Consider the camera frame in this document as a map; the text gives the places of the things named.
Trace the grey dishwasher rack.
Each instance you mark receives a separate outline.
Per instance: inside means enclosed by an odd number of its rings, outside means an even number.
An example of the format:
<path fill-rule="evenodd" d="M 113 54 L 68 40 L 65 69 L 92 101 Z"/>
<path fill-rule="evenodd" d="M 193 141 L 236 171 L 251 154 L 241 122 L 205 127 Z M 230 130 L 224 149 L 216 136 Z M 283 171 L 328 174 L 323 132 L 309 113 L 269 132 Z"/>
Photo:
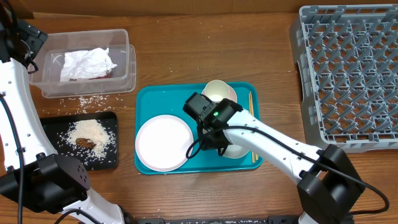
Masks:
<path fill-rule="evenodd" d="M 290 26 L 306 142 L 397 148 L 397 5 L 303 6 Z"/>

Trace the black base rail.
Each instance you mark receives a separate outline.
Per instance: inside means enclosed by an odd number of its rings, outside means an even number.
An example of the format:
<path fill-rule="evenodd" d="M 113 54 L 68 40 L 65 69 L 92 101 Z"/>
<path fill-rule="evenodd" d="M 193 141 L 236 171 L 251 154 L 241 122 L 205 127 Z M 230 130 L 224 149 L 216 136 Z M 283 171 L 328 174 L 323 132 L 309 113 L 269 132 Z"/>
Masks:
<path fill-rule="evenodd" d="M 133 218 L 132 224 L 298 224 L 298 215 L 276 215 L 267 218 L 179 219 Z"/>

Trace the red snack wrapper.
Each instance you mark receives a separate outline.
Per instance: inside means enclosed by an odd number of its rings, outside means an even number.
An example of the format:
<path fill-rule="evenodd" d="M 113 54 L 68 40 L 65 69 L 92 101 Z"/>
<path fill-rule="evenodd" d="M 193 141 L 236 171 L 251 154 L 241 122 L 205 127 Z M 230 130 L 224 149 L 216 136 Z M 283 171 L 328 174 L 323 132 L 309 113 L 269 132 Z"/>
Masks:
<path fill-rule="evenodd" d="M 111 78 L 111 74 L 107 73 L 106 75 L 104 75 L 102 77 L 94 77 L 94 78 L 70 78 L 69 81 L 99 80 L 99 79 L 105 79 L 105 78 Z"/>

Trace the brown food scrap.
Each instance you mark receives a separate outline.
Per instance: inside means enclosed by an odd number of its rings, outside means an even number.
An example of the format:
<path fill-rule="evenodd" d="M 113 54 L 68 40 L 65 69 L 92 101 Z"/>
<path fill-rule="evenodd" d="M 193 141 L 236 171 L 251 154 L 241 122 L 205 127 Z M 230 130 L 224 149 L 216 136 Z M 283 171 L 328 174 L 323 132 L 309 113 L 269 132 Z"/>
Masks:
<path fill-rule="evenodd" d="M 96 146 L 92 140 L 87 138 L 76 138 L 75 144 L 86 149 L 93 149 Z"/>

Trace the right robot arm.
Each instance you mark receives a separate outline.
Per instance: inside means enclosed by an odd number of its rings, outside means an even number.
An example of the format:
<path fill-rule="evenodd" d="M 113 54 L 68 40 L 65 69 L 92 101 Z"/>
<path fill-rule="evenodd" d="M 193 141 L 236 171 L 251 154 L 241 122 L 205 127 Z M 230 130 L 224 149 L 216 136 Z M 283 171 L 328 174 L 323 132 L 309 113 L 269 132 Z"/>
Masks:
<path fill-rule="evenodd" d="M 299 223 L 343 223 L 365 190 L 349 157 L 336 145 L 320 149 L 294 140 L 226 98 L 214 103 L 194 93 L 183 110 L 206 131 L 198 135 L 197 144 L 241 146 L 289 176 L 303 208 Z"/>

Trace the small white saucer bowl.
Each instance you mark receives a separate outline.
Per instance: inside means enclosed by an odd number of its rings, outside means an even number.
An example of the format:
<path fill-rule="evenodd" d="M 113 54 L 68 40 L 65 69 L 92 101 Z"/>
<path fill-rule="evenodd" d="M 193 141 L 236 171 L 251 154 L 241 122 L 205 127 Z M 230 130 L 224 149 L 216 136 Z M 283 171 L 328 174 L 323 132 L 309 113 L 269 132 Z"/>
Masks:
<path fill-rule="evenodd" d="M 231 100 L 236 103 L 238 100 L 236 92 L 230 86 L 229 90 L 230 90 L 229 97 L 225 99 Z"/>

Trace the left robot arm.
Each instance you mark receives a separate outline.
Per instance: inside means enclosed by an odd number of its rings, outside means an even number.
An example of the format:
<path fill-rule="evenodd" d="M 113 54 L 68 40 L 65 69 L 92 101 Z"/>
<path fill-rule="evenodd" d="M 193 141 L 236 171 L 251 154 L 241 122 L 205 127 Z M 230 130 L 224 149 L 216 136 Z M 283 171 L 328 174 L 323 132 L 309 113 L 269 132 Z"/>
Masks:
<path fill-rule="evenodd" d="M 121 206 L 91 188 L 84 165 L 60 155 L 50 143 L 32 100 L 28 77 L 48 35 L 18 20 L 9 1 L 1 1 L 1 142 L 6 174 L 1 195 L 17 203 L 17 221 L 28 208 L 36 213 L 71 215 L 81 223 L 132 223 Z"/>

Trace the clear plastic bin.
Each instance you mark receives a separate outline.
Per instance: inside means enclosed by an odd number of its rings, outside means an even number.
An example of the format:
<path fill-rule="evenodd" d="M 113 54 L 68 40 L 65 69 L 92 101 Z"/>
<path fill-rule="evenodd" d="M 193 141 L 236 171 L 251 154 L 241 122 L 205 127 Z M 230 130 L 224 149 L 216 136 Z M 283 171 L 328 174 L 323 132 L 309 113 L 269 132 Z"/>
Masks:
<path fill-rule="evenodd" d="M 108 49 L 116 64 L 106 78 L 61 81 L 66 53 L 96 48 Z M 135 48 L 124 29 L 49 34 L 34 62 L 39 71 L 29 75 L 29 83 L 40 88 L 45 98 L 124 93 L 136 87 Z"/>

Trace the large white plate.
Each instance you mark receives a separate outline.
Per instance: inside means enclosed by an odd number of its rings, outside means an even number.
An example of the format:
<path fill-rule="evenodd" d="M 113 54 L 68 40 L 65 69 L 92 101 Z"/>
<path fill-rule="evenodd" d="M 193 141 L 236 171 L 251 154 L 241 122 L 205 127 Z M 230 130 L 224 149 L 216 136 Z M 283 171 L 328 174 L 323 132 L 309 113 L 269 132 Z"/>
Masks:
<path fill-rule="evenodd" d="M 187 162 L 186 151 L 193 143 L 193 134 L 182 119 L 158 115 L 138 130 L 135 150 L 139 160 L 150 170 L 168 172 Z"/>

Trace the teal serving tray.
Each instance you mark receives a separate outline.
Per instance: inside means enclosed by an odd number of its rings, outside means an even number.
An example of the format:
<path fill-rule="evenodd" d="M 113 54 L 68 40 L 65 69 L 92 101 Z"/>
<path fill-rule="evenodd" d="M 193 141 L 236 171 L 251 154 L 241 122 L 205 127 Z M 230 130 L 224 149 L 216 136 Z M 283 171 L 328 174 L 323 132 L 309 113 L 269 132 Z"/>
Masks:
<path fill-rule="evenodd" d="M 228 85 L 237 94 L 237 103 L 243 108 L 249 109 L 253 104 L 254 116 L 260 119 L 259 101 L 257 91 L 248 82 L 229 82 Z M 173 115 L 188 124 L 192 130 L 193 138 L 197 138 L 196 122 L 184 111 L 186 100 L 194 93 L 201 93 L 205 88 L 204 83 L 183 85 L 158 85 L 143 88 L 136 99 L 136 132 L 149 119 L 163 114 Z M 261 166 L 263 158 L 252 161 L 249 152 L 240 159 L 220 157 L 212 150 L 200 151 L 193 159 L 188 160 L 178 169 L 169 171 L 169 174 L 188 174 L 199 172 L 227 172 L 238 170 L 254 170 Z"/>

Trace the white napkin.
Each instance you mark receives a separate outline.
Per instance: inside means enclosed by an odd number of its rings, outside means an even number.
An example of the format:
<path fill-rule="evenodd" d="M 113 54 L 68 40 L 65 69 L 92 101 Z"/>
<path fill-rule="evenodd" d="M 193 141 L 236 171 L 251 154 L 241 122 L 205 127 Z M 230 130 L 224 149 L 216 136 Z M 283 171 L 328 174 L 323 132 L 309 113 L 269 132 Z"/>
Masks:
<path fill-rule="evenodd" d="M 70 78 L 102 77 L 111 73 L 117 66 L 111 60 L 108 48 L 66 52 L 60 81 L 68 82 Z"/>

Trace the white cup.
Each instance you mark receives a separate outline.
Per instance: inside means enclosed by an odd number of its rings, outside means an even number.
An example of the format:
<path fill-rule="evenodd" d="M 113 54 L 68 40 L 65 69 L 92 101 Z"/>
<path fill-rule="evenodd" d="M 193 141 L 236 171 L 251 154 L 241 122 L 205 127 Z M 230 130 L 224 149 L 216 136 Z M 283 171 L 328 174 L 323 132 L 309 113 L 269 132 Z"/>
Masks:
<path fill-rule="evenodd" d="M 229 86 L 221 80 L 212 80 L 208 82 L 203 89 L 203 94 L 211 101 L 218 103 L 229 97 Z"/>

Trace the grey bowl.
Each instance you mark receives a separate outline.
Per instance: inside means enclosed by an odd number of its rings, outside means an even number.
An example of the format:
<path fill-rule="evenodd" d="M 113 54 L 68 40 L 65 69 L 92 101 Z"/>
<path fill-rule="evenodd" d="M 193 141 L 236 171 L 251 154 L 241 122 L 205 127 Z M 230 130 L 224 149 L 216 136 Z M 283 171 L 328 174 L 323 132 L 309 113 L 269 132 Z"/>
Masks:
<path fill-rule="evenodd" d="M 239 145 L 230 144 L 226 148 L 223 157 L 227 157 L 229 159 L 240 159 L 244 157 L 248 152 L 248 149 L 245 149 Z"/>

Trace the black tray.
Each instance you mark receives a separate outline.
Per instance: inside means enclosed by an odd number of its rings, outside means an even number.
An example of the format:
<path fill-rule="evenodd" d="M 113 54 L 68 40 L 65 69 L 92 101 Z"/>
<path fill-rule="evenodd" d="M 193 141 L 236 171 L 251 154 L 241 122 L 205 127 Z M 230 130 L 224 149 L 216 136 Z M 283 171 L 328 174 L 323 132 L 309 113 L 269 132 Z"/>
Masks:
<path fill-rule="evenodd" d="M 40 120 L 55 150 L 77 158 L 87 170 L 118 165 L 118 119 L 112 111 Z"/>

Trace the pile of white rice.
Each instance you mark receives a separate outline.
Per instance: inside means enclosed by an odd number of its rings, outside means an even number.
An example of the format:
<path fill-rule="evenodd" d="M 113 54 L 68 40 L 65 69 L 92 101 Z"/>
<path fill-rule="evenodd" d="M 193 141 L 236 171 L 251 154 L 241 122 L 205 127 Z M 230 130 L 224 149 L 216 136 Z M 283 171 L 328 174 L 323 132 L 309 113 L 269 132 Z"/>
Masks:
<path fill-rule="evenodd" d="M 57 133 L 57 146 L 66 146 L 67 151 L 62 154 L 77 156 L 86 161 L 103 161 L 108 152 L 114 152 L 116 135 L 109 128 L 105 128 L 99 120 L 89 119 L 76 121 L 69 125 L 66 131 Z M 92 140 L 96 146 L 86 149 L 75 144 L 76 138 L 87 138 Z"/>

